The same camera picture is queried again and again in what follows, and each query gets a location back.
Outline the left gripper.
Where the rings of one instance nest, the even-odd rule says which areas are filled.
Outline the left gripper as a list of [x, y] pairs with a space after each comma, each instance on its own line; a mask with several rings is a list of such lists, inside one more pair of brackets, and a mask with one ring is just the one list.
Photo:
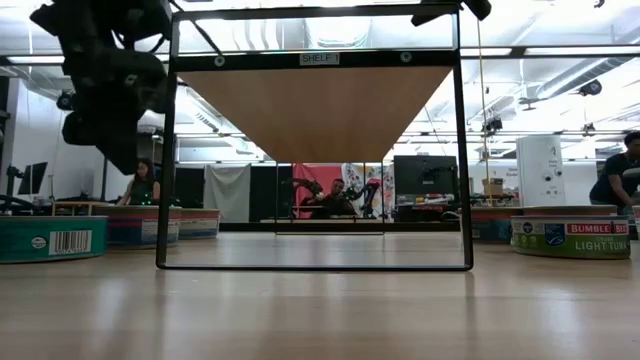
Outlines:
[[163, 63], [149, 52], [105, 48], [66, 54], [62, 70], [76, 93], [71, 112], [94, 123], [94, 146], [122, 174], [133, 175], [138, 121], [146, 111], [162, 108]]

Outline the silver can teal label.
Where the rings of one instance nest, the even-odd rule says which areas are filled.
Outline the silver can teal label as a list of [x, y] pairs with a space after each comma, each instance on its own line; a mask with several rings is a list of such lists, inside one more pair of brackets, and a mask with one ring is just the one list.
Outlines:
[[105, 216], [0, 216], [0, 264], [102, 256]]

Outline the green label tuna can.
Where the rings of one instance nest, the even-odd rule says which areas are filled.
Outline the green label tuna can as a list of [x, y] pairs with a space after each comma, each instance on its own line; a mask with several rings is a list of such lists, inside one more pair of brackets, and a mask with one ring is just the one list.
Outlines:
[[631, 253], [629, 221], [606, 216], [514, 216], [511, 247], [523, 255], [623, 260]]

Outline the person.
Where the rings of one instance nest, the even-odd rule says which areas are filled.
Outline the person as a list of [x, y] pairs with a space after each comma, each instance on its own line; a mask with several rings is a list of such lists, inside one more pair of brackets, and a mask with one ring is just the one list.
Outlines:
[[328, 195], [319, 192], [304, 198], [300, 205], [303, 210], [310, 212], [311, 219], [329, 219], [332, 216], [355, 216], [356, 211], [351, 202], [343, 195], [345, 182], [335, 179]]
[[160, 199], [160, 183], [155, 178], [154, 164], [150, 159], [140, 158], [133, 179], [118, 200], [118, 206], [157, 205]]
[[615, 206], [619, 215], [628, 215], [635, 202], [632, 198], [640, 186], [640, 175], [627, 175], [640, 170], [640, 131], [624, 138], [626, 151], [606, 159], [602, 171], [590, 190], [592, 205]]

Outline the small black monitor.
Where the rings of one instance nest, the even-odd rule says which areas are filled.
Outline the small black monitor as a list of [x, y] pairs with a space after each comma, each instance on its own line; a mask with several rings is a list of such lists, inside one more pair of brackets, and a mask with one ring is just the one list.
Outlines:
[[27, 165], [18, 188], [19, 195], [38, 195], [45, 177], [48, 163]]

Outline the grey hanging cloth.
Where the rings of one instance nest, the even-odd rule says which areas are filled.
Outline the grey hanging cloth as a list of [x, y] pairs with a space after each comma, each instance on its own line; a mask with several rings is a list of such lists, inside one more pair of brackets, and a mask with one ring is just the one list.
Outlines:
[[204, 169], [203, 208], [217, 209], [222, 223], [246, 223], [250, 212], [251, 166]]

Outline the large black monitor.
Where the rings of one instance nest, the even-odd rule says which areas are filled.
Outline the large black monitor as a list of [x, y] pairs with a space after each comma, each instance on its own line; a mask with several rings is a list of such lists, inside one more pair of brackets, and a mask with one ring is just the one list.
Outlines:
[[454, 156], [395, 156], [393, 168], [397, 196], [458, 194], [458, 166]]

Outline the red hanging cloth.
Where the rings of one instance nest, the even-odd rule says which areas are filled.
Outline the red hanging cloth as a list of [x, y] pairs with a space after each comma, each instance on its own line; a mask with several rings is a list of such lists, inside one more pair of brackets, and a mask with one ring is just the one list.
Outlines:
[[[317, 182], [322, 187], [322, 193], [329, 195], [332, 183], [335, 179], [342, 178], [342, 169], [340, 165], [318, 165], [318, 164], [294, 164], [293, 177], [306, 179], [311, 182]], [[295, 187], [294, 210], [297, 218], [307, 219], [311, 216], [310, 212], [304, 212], [298, 209], [302, 200], [311, 197], [312, 192], [303, 186]]]

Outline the cluttered workbench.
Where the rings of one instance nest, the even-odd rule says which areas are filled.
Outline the cluttered workbench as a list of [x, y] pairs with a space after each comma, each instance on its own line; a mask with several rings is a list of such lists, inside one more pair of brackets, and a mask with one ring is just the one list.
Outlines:
[[455, 222], [458, 209], [453, 194], [397, 195], [392, 214], [395, 222]]

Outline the floral hanging cloth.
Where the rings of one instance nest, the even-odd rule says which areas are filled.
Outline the floral hanging cloth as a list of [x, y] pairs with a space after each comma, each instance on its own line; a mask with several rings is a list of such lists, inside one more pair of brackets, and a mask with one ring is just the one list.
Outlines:
[[341, 166], [345, 192], [361, 218], [389, 220], [395, 208], [391, 163], [345, 163]]

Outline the grey ceiling duct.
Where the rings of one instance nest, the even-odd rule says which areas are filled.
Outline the grey ceiling duct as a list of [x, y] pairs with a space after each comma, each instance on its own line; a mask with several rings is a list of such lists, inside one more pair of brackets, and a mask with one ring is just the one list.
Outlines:
[[596, 80], [599, 76], [631, 60], [634, 60], [634, 57], [588, 58], [539, 86], [535, 96], [539, 100], [559, 96]]

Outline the black table frame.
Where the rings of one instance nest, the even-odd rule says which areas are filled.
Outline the black table frame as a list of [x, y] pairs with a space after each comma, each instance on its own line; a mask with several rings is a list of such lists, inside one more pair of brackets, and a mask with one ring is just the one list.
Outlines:
[[278, 233], [356, 233], [356, 232], [459, 232], [458, 222], [382, 223], [373, 221], [337, 222], [278, 222], [278, 223], [222, 223], [221, 232], [278, 232]]

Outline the wooden shelf black frame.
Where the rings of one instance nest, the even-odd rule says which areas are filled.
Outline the wooden shelf black frame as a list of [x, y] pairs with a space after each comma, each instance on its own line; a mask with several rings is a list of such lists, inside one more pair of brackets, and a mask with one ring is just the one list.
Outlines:
[[440, 49], [263, 50], [185, 55], [180, 26], [201, 20], [447, 16], [455, 3], [180, 11], [171, 19], [167, 96], [185, 81], [277, 163], [382, 159], [442, 81], [461, 79], [460, 40]]

